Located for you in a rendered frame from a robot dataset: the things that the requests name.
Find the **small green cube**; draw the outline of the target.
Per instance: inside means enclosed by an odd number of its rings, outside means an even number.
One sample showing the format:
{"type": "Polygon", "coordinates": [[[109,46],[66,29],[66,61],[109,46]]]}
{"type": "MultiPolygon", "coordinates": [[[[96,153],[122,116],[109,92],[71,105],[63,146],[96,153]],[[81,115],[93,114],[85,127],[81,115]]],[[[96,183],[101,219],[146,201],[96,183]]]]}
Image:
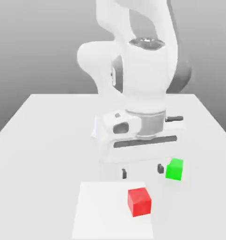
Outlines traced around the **small green cube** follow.
{"type": "Polygon", "coordinates": [[[178,158],[172,158],[167,165],[166,175],[167,179],[181,180],[183,171],[183,160],[178,158]]]}

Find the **small red cube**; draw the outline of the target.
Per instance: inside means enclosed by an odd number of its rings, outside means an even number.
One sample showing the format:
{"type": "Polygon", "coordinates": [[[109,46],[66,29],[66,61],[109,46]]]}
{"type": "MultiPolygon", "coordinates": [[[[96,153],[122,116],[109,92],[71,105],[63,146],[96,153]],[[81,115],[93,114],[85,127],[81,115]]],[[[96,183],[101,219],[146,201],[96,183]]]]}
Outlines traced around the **small red cube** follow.
{"type": "Polygon", "coordinates": [[[151,213],[152,199],[145,187],[128,190],[127,202],[133,217],[151,213]]]}

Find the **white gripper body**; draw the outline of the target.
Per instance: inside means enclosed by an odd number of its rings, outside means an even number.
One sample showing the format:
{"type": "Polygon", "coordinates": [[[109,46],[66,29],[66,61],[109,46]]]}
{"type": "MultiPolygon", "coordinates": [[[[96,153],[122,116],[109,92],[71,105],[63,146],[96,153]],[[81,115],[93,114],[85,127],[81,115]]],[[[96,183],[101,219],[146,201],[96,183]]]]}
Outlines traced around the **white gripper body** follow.
{"type": "Polygon", "coordinates": [[[152,140],[107,140],[99,143],[99,160],[119,164],[172,157],[180,152],[184,137],[184,125],[165,125],[152,140]]]}

